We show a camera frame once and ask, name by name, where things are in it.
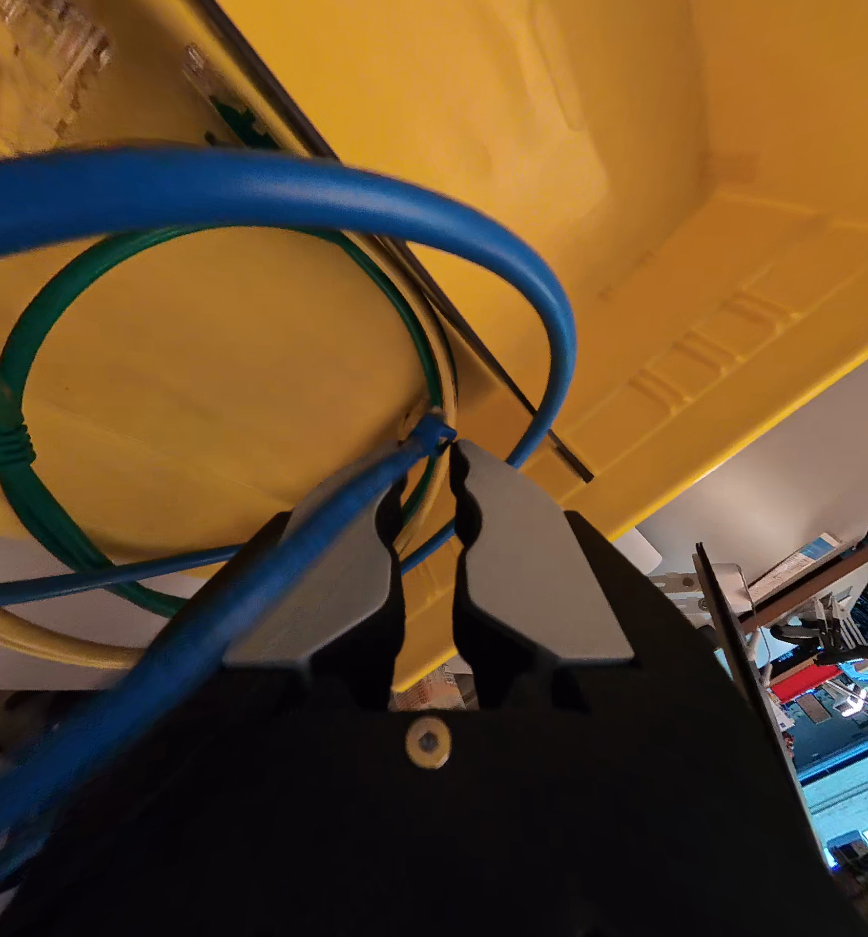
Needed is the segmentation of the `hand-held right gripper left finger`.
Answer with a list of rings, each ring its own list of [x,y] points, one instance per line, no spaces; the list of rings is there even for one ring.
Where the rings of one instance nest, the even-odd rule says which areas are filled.
[[[328,694],[365,710],[387,710],[395,658],[405,638],[405,600],[394,543],[402,529],[399,476],[370,499],[316,563],[224,664],[274,671],[300,694]]]

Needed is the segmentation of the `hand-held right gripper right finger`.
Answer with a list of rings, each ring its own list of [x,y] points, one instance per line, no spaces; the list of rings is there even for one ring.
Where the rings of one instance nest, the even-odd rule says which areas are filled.
[[[636,655],[565,513],[530,479],[470,440],[450,452],[461,543],[455,648],[479,708],[507,704],[521,678],[554,695],[558,673]]]

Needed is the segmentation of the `yellow plastic bin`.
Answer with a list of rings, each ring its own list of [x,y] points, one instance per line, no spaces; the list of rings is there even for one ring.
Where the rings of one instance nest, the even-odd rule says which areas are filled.
[[[0,2],[0,157],[260,148],[437,190],[540,253],[576,372],[525,473],[618,537],[868,378],[868,2]],[[71,570],[240,544],[434,403],[498,456],[547,379],[496,275],[207,230],[33,352],[0,536]]]

